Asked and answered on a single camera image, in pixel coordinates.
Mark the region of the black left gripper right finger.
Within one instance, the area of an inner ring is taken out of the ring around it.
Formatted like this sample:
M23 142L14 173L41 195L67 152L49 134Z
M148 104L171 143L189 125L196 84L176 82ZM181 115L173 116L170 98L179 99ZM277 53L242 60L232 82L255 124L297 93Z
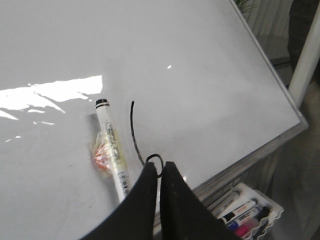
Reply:
M160 221L164 240L240 239L208 211L171 161L162 170Z

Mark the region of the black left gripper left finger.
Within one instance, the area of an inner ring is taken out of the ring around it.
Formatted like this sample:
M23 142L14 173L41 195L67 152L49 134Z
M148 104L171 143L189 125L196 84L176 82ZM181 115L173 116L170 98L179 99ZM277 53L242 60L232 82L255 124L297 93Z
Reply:
M121 204L83 240L152 240L158 187L153 162L145 164Z

